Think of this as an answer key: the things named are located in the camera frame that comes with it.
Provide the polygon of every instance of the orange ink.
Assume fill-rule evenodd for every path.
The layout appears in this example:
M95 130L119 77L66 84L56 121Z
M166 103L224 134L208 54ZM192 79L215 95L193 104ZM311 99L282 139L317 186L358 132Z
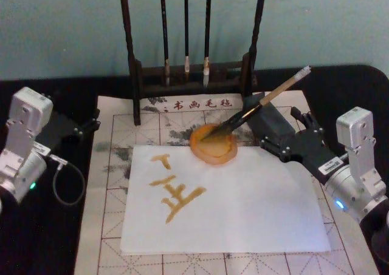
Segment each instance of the orange ink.
M149 185L150 186L157 186L157 185L161 185L161 184L167 184L169 183L170 181L172 181L172 179L176 178L175 175L170 175L169 177L163 179L163 180L156 180L156 181L153 181L151 182Z
M161 203L165 203L167 204L170 209L171 209L171 212L168 216L168 218L166 219L166 224L168 224L169 222L171 222L171 220L173 219L173 217L185 206L187 205L189 202L191 202L193 199L195 199L196 197L199 197L201 194L203 194L206 189L203 188L203 187L198 187L196 188L195 190L193 190L187 197L185 198L182 198L182 191L185 189L185 185L184 184L180 184L177 188L174 188L172 187L170 184L166 184L164 186L164 188L169 191L169 193L171 194L171 197L172 198L175 198L178 200L178 203L177 204L174 204L173 202L170 201L170 199L168 198L164 198L161 200Z
M161 161L164 167L170 170L171 166L168 162L168 158L170 158L170 154L156 155L155 157L152 157L150 161Z

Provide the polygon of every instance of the white paper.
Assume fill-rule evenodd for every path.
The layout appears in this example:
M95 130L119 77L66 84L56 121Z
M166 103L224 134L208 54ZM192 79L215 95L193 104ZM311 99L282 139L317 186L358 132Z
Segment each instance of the white paper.
M155 155L170 154L171 169ZM177 200L155 180L206 191L165 224ZM309 172L259 147L240 147L222 166L196 158L189 147L135 146L120 249L123 254L279 253L329 251Z

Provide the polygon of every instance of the white cable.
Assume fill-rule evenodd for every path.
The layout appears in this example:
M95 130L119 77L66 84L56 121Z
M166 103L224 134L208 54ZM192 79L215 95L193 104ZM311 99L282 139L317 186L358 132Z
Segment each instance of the white cable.
M58 192L57 192L57 187L56 187L56 183L57 183L57 177L58 177L58 174L60 173L60 171L62 170L63 168L63 164L60 163L57 167L57 171L55 172L54 174L54 178L53 178L53 192L54 192L54 196L55 198L62 204L62 205L65 205L65 206L74 206L76 205L78 202L80 202L80 200L83 198L84 194L85 194L85 188L86 188L86 185L85 185L85 178L84 178L84 175L83 173L80 171L80 169L78 169L76 166L74 166L72 163L69 163L67 162L66 163L66 166L70 166L71 168L73 168L78 176L81 178L81 184L82 184L82 190L81 190L81 194L80 196L78 196L78 198L74 201L74 202L66 202L64 201L63 199L61 199L61 197L58 195Z

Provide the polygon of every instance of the blue led light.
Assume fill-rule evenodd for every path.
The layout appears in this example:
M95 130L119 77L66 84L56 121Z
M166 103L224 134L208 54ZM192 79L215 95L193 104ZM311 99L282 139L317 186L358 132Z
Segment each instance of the blue led light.
M344 208L345 208L344 205L343 205L343 203L340 202L339 200L336 200L335 203L336 203L337 206L340 207L340 209L344 209Z

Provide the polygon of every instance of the calligraphy brush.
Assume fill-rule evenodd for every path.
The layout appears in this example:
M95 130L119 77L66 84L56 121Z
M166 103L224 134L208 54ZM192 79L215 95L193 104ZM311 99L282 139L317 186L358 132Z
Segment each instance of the calligraphy brush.
M209 31L211 22L211 0L207 0L205 9L205 49L204 49L204 87L208 86L209 82Z
M169 64L169 47L168 47L168 24L166 18L165 0L160 0L160 9L162 11L162 28L164 31L165 81L166 81L166 86L169 86L170 85L170 64Z
M185 5L185 79L189 80L189 3L184 0Z
M240 127L243 123L245 123L248 119L250 119L253 116L253 114L258 112L263 106L265 106L267 103L272 101L280 93L284 92L292 85L300 81L310 72L311 72L311 68L309 66L298 71L292 78L288 79L286 82L278 86L275 90L273 90L268 95L263 97L256 106L239 111L237 114L233 115L231 118L229 118L225 122L221 123L219 126L212 129L205 137L202 138L202 140L230 134L234 129Z

